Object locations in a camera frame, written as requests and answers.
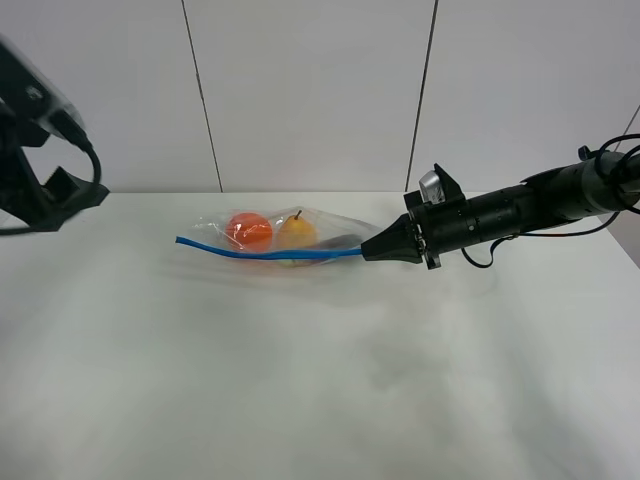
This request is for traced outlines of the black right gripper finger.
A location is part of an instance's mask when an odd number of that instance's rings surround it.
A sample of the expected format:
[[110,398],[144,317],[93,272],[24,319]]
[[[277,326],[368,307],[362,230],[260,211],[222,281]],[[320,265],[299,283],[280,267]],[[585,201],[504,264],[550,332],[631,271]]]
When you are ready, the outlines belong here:
[[402,214],[388,228],[363,242],[361,254],[366,261],[423,262],[422,248],[408,213]]

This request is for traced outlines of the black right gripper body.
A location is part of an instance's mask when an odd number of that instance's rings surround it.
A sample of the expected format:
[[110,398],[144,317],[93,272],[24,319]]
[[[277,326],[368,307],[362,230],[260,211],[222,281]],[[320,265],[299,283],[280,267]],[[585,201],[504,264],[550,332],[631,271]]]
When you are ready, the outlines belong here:
[[429,270],[441,266],[441,254],[472,246],[479,240],[477,222],[460,185],[440,165],[435,164],[432,170],[441,179],[446,197],[443,203],[425,203],[420,189],[404,195]]

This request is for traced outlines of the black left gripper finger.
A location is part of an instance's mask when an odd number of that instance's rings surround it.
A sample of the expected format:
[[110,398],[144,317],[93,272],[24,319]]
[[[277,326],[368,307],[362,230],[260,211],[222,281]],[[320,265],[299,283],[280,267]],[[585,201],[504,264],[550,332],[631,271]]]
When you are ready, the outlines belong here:
[[76,177],[58,167],[43,186],[43,192],[51,206],[47,228],[60,228],[69,219],[85,209],[99,206],[110,190],[98,184]]

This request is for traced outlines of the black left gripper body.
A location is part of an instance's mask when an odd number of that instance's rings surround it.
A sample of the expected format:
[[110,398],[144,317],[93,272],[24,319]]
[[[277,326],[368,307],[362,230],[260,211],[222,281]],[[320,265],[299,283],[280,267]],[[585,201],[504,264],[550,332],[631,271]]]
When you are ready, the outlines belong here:
[[48,132],[1,103],[1,210],[36,232],[57,231],[62,225],[23,150],[42,147],[48,138]]

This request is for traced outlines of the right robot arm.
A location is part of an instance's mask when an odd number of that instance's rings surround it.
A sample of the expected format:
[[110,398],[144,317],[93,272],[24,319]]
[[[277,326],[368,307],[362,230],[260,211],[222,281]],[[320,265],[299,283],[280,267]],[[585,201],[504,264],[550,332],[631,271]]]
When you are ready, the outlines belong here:
[[468,198],[440,165],[405,195],[407,211],[366,240],[367,261],[401,261],[440,267],[440,257],[481,243],[497,247],[587,217],[636,212],[639,151],[580,151],[578,163],[533,175],[521,183]]

